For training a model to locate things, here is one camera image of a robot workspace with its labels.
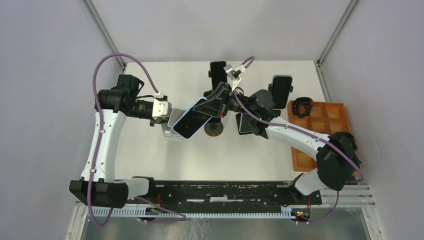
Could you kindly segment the light blue cased phone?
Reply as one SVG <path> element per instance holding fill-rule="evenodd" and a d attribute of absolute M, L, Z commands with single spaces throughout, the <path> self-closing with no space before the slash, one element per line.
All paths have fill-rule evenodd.
<path fill-rule="evenodd" d="M 201 129 L 212 117 L 201 112 L 194 111 L 196 104 L 203 103 L 206 97 L 200 97 L 183 115 L 174 123 L 172 129 L 184 139 L 190 139 Z"/>

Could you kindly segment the wooden base black phone stand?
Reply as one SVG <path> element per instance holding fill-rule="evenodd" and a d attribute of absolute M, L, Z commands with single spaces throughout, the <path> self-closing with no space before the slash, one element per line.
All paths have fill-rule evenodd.
<path fill-rule="evenodd" d="M 217 137 L 222 134 L 224 125 L 221 122 L 208 122 L 203 127 L 204 132 L 210 137 Z"/>

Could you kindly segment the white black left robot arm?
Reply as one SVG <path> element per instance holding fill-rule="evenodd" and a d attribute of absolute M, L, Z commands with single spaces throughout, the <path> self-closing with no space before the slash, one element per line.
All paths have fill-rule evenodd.
<path fill-rule="evenodd" d="M 127 118 L 149 120 L 150 126 L 166 123 L 172 111 L 162 92 L 147 101 L 139 93 L 144 82 L 121 74 L 116 86 L 97 93 L 100 110 L 95 113 L 95 131 L 86 165 L 78 180 L 71 180 L 69 191 L 85 205 L 121 209 L 133 197 L 153 203 L 157 190 L 147 177 L 116 180 L 115 161 L 121 132 Z"/>

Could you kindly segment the white folding phone stand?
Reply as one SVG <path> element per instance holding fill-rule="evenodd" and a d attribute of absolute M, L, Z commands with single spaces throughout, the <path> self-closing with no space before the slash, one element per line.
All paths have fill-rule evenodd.
<path fill-rule="evenodd" d="M 173 108 L 167 123 L 161 125 L 164 139 L 167 141 L 181 142 L 184 140 L 178 133 L 173 130 L 174 123 L 183 115 L 185 110 Z"/>

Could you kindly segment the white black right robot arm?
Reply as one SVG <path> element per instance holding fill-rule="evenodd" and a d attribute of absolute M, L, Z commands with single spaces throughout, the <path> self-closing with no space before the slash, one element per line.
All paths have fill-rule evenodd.
<path fill-rule="evenodd" d="M 241 88 L 232 90 L 221 82 L 205 100 L 192 109 L 214 118 L 223 118 L 227 112 L 251 116 L 250 131 L 256 136 L 287 144 L 316 161 L 316 168 L 297 176 L 290 184 L 289 199 L 302 204 L 315 191 L 329 188 L 341 191 L 354 173 L 361 172 L 362 162 L 356 155 L 357 145 L 350 133 L 319 133 L 297 126 L 273 114 L 275 103 L 271 92 L 260 89 L 247 97 Z"/>

